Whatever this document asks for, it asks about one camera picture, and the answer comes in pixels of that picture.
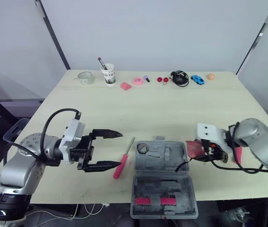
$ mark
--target red screwdriver handle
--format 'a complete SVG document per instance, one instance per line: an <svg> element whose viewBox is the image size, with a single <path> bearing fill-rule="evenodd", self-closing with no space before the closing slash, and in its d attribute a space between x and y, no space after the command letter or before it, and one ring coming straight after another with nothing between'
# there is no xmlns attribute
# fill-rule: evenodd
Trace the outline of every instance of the red screwdriver handle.
<svg viewBox="0 0 268 227"><path fill-rule="evenodd" d="M117 166L117 168L116 168L116 170L115 170L115 173L114 173L114 175L113 175L113 178L114 179L118 179L119 177L120 177L120 175L121 175L121 173L122 173L122 170L123 170L123 168L124 168L124 166L125 166L125 163L126 163L126 160L128 159L128 156L126 155L126 154L124 154L123 156L122 156L122 159L121 159L121 164L119 165L119 166Z"/></svg>

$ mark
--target orange ball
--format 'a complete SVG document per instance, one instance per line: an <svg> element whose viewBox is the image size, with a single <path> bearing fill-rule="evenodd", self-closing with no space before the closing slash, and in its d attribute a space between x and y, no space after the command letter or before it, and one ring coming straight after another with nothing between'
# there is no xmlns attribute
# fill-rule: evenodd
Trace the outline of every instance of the orange ball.
<svg viewBox="0 0 268 227"><path fill-rule="evenodd" d="M209 80L213 80L215 78L215 75L214 73L209 73L207 76L206 76Z"/></svg>

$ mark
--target screwdriver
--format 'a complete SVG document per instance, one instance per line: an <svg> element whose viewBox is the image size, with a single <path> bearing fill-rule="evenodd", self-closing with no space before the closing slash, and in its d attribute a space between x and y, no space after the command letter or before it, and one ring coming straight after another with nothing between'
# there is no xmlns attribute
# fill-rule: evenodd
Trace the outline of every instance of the screwdriver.
<svg viewBox="0 0 268 227"><path fill-rule="evenodd" d="M132 140L130 141L130 144L129 144L127 150L126 150L126 153L123 154L122 159L121 159L121 161L120 161L121 164L120 164L119 166L117 166L117 168L116 168L116 170L115 170L115 173L113 174L113 178L114 178L114 179L118 179L118 178L120 177L120 175L121 175L121 173L122 173L122 170L123 170L123 168L124 168L124 166L125 166L126 160L127 160L128 157L129 157L129 156L128 156L128 152L129 152L129 150L130 150L130 147L133 145L134 140L135 140L135 137L132 138Z"/></svg>

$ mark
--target pen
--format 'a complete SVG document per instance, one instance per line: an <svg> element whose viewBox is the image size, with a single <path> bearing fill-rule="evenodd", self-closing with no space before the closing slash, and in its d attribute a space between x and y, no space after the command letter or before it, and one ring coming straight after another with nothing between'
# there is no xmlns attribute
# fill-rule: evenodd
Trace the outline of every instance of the pen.
<svg viewBox="0 0 268 227"><path fill-rule="evenodd" d="M100 62L102 68L103 68L104 70L107 70L107 67L105 66L104 62L102 61L102 59L101 59L100 57L98 57L98 61Z"/></svg>

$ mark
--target tool case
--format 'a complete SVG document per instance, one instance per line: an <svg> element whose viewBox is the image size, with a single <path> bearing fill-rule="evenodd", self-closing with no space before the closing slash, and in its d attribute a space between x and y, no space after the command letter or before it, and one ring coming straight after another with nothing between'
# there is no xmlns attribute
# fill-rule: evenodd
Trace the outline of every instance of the tool case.
<svg viewBox="0 0 268 227"><path fill-rule="evenodd" d="M135 219L196 219L198 208L182 142L138 141L130 215Z"/></svg>

